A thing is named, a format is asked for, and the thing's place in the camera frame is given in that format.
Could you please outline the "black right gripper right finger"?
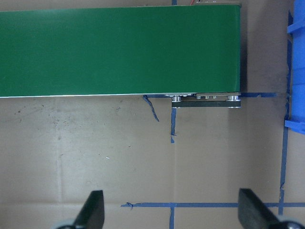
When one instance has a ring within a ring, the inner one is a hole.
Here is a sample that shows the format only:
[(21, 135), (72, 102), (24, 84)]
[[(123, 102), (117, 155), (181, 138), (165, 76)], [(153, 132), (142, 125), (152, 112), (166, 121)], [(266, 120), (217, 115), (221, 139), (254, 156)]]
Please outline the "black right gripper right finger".
[(278, 218), (248, 188), (239, 189), (238, 219), (244, 229), (270, 229), (279, 223)]

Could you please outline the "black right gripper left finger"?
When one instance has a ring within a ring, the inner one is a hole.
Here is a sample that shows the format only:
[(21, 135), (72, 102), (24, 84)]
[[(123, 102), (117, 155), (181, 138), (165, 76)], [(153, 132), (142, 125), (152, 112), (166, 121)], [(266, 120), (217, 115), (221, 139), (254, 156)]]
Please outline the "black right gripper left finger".
[(75, 229), (102, 229), (104, 225), (104, 198), (102, 190), (90, 193), (75, 221)]

